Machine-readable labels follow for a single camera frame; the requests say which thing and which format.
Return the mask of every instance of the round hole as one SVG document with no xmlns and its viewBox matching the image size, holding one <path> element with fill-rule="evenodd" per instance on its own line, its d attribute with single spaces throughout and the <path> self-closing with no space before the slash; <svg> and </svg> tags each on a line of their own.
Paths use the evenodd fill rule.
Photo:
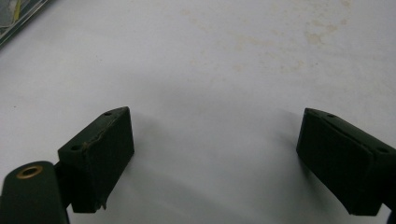
<svg viewBox="0 0 396 224">
<path fill-rule="evenodd" d="M 70 148 L 70 150 L 72 150 L 72 151 L 77 151 L 77 150 L 79 150 L 80 148 L 81 148 L 81 146 L 73 146 L 73 147 Z"/>
<path fill-rule="evenodd" d="M 34 165 L 27 168 L 24 168 L 17 174 L 18 179 L 28 179 L 32 178 L 35 175 L 38 175 L 43 171 L 43 167 L 40 165 Z"/>
<path fill-rule="evenodd" d="M 389 151 L 386 148 L 383 148 L 383 147 L 379 147 L 378 151 L 382 152 L 382 153 L 389 153 Z"/>
</svg>

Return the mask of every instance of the metal object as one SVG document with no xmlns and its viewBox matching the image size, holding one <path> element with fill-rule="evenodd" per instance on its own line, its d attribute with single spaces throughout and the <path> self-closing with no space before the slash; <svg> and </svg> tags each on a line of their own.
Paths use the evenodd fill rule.
<svg viewBox="0 0 396 224">
<path fill-rule="evenodd" d="M 31 0 L 30 3 L 21 11 L 19 18 L 8 27 L 0 27 L 0 48 L 8 40 L 21 30 L 31 19 L 33 19 L 44 7 L 52 0 Z"/>
</svg>

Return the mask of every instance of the white table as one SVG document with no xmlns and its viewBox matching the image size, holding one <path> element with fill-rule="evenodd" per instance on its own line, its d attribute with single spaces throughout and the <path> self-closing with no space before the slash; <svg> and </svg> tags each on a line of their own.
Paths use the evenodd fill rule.
<svg viewBox="0 0 396 224">
<path fill-rule="evenodd" d="M 71 223 L 386 223 L 295 152 L 305 107 L 396 147 L 396 1 L 58 0 L 0 51 L 0 176 L 128 105 L 135 155 Z"/>
</svg>

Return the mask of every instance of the brass insert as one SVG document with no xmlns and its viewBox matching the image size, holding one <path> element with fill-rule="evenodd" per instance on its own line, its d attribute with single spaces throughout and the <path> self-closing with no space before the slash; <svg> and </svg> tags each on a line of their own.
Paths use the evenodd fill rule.
<svg viewBox="0 0 396 224">
<path fill-rule="evenodd" d="M 17 174 L 18 179 L 29 179 L 35 175 L 40 174 L 43 171 L 43 167 L 40 165 L 33 165 L 24 168 Z"/>
</svg>

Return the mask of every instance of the black plastic part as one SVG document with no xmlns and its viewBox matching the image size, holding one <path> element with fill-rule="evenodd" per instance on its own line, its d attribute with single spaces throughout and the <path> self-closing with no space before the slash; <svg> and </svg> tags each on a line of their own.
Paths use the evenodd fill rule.
<svg viewBox="0 0 396 224">
<path fill-rule="evenodd" d="M 9 173 L 3 186 L 0 223 L 69 223 L 53 165 L 32 162 Z"/>
<path fill-rule="evenodd" d="M 128 107 L 110 110 L 58 150 L 76 213 L 94 213 L 106 201 L 134 155 Z"/>
<path fill-rule="evenodd" d="M 56 177 L 58 178 L 59 190 L 62 194 L 62 203 L 64 204 L 64 208 L 66 208 L 71 203 L 71 199 L 73 197 L 71 177 L 64 173 L 60 162 L 56 163 L 54 168 Z"/>
<path fill-rule="evenodd" d="M 297 152 L 349 214 L 376 216 L 393 209 L 396 150 L 335 115 L 307 108 Z"/>
<path fill-rule="evenodd" d="M 396 224 L 396 216 L 394 212 L 390 213 L 387 224 Z"/>
</svg>

